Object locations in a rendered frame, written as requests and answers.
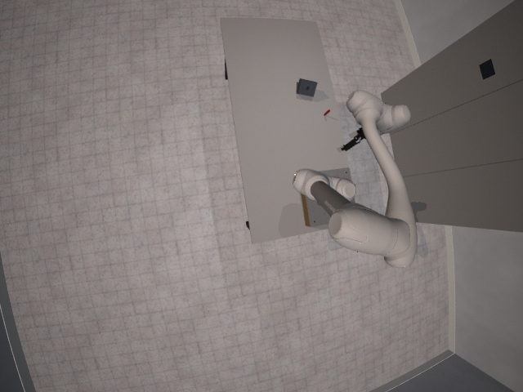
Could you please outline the grey square panel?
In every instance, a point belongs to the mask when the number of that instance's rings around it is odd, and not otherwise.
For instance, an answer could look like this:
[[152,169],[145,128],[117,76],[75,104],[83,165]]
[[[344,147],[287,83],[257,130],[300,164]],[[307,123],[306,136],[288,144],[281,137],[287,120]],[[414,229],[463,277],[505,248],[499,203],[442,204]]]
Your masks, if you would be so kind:
[[316,86],[317,82],[300,78],[297,82],[297,94],[314,97]]

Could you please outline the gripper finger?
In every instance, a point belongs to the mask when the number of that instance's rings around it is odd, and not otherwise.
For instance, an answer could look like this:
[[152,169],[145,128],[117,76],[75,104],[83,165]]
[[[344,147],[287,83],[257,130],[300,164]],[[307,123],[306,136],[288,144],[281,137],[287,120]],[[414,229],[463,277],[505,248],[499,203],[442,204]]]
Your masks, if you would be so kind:
[[[359,130],[361,130],[361,128],[359,128]],[[357,136],[357,134],[360,132],[359,130],[357,130],[357,131],[351,133],[351,134],[349,135],[349,137],[350,137],[350,138],[353,138],[354,136]],[[359,131],[359,132],[358,132],[358,131]]]
[[[357,136],[358,136],[358,135],[360,135],[360,133],[358,133]],[[342,147],[338,148],[337,151],[338,151],[339,153],[341,153],[342,151],[344,151],[344,150],[347,151],[347,150],[349,150],[350,148],[352,148],[353,146],[359,144],[359,143],[360,143],[360,140],[361,140],[361,137],[360,137],[359,139],[358,139],[358,138],[356,139],[357,136],[355,136],[354,139],[351,140],[351,141],[350,141],[349,143],[347,143],[346,145],[343,145]]]

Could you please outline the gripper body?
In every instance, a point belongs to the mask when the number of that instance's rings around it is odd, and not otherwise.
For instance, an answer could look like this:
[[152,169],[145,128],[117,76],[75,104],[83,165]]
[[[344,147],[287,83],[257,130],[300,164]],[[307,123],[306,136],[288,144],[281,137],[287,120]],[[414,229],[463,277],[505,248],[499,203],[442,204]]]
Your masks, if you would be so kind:
[[356,138],[359,139],[360,137],[361,137],[361,140],[362,140],[363,138],[365,138],[365,137],[364,137],[364,133],[363,133],[363,131],[362,131],[362,128],[361,128],[361,130],[360,130],[360,135],[358,135]]

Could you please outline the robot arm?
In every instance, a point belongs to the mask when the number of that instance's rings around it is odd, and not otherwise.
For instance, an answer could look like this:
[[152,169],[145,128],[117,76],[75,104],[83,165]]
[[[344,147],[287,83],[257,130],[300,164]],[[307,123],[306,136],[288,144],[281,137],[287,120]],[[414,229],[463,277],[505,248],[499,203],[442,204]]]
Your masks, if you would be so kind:
[[331,216],[329,234],[335,242],[356,252],[384,256],[391,267],[410,267],[418,246],[413,208],[400,169],[381,137],[406,125],[411,119],[410,110],[406,105],[387,105],[362,90],[353,91],[346,106],[362,126],[386,178],[388,200],[385,216],[351,203],[356,187],[347,178],[301,169],[294,175],[293,188],[317,201]]

